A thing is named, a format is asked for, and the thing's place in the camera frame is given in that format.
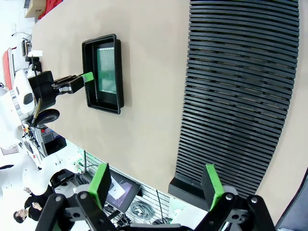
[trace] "cardboard box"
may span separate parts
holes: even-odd
[[[29,8],[26,9],[25,18],[38,18],[45,12],[46,0],[31,0]]]

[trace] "person's hand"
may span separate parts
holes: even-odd
[[[41,211],[43,208],[39,205],[39,203],[32,203],[32,207],[34,207],[35,209],[38,209],[39,211]]]
[[[26,191],[27,193],[31,194],[31,190],[29,188],[24,188],[24,191]]]

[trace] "person's hair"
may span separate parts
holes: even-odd
[[[23,223],[24,222],[24,220],[23,220],[23,218],[21,217],[21,216],[16,216],[16,214],[17,214],[17,211],[16,212],[14,212],[14,219],[19,223],[19,224],[21,224],[21,223]]]

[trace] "black shirt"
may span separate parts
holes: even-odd
[[[29,208],[28,209],[28,212],[29,212],[29,217],[35,221],[38,221],[39,220],[39,217],[43,211],[43,209],[41,211],[39,211],[38,209],[34,208],[32,206],[32,203],[38,203],[42,208],[44,208],[46,202],[47,202],[47,199],[48,197],[52,194],[52,190],[50,187],[48,187],[47,191],[43,194],[43,195],[40,195],[40,196],[36,196],[34,195],[33,193],[31,193],[30,197],[28,197],[28,199],[26,200],[25,202],[25,209],[26,208]]]

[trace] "black tray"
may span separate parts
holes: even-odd
[[[88,107],[120,114],[124,106],[121,41],[110,34],[82,43],[83,72],[94,80],[85,83]]]

